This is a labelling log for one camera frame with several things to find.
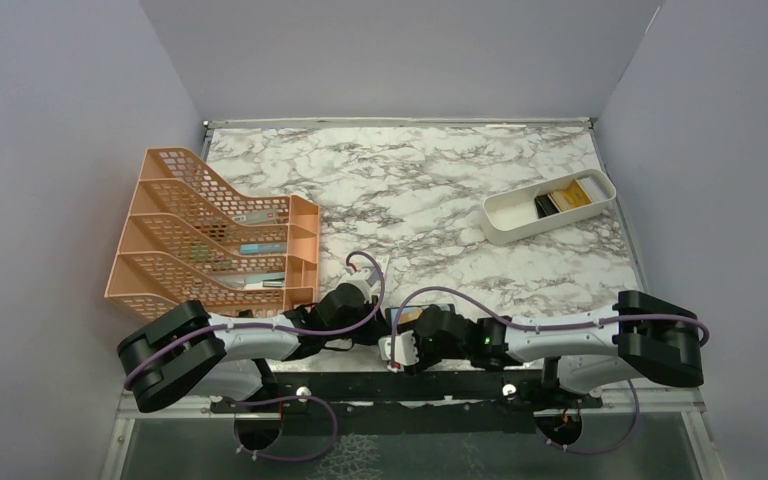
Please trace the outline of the black card holder wallet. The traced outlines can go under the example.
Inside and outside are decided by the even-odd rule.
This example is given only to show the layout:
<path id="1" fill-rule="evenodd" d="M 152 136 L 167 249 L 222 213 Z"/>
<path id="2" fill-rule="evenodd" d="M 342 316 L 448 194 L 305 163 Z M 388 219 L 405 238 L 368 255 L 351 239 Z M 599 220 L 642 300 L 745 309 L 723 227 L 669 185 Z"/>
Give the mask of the black card holder wallet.
<path id="1" fill-rule="evenodd" d="M 397 307 L 388 307 L 384 310 L 384 326 L 381 332 L 389 334 L 392 325 L 397 326 L 397 332 L 419 328 L 420 332 L 434 332 L 442 327 L 444 321 L 456 313 L 454 304 L 426 304 L 408 305 L 400 314 Z"/>

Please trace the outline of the gold yellow card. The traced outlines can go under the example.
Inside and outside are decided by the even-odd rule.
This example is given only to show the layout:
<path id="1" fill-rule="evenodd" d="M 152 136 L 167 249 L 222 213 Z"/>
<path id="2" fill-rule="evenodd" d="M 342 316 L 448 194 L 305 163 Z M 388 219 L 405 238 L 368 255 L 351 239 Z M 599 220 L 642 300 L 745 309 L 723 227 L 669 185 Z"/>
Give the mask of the gold yellow card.
<path id="1" fill-rule="evenodd" d="M 397 324 L 398 325 L 406 325 L 411 322 L 414 322 L 418 319 L 418 317 L 421 315 L 422 310 L 421 309 L 410 309 L 403 311 L 397 318 Z"/>

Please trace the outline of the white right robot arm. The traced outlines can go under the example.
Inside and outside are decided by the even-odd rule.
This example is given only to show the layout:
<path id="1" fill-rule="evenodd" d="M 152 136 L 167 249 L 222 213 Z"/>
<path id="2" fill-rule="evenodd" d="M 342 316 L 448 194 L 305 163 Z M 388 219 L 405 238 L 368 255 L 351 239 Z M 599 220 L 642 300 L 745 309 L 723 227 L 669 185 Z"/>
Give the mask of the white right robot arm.
<path id="1" fill-rule="evenodd" d="M 710 332 L 697 315 L 637 290 L 614 304 L 574 315 L 501 316 L 488 307 L 468 319 L 437 305 L 422 310 L 397 338 L 396 358 L 409 372 L 443 360 L 501 371 L 541 360 L 539 398 L 560 407 L 576 394 L 645 378 L 676 388 L 704 382 L 701 349 Z"/>

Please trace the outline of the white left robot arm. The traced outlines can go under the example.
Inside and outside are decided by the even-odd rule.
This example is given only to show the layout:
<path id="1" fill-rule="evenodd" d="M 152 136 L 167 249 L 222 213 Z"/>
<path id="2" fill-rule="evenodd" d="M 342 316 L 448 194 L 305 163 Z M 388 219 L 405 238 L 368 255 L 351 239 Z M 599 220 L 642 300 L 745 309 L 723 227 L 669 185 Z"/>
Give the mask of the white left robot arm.
<path id="1" fill-rule="evenodd" d="M 265 361 L 305 359 L 336 340 L 374 345 L 389 331 L 380 296 L 344 282 L 271 317 L 229 317 L 188 300 L 123 339 L 117 355 L 142 413 L 188 395 L 236 398 L 258 411 L 274 397 Z"/>

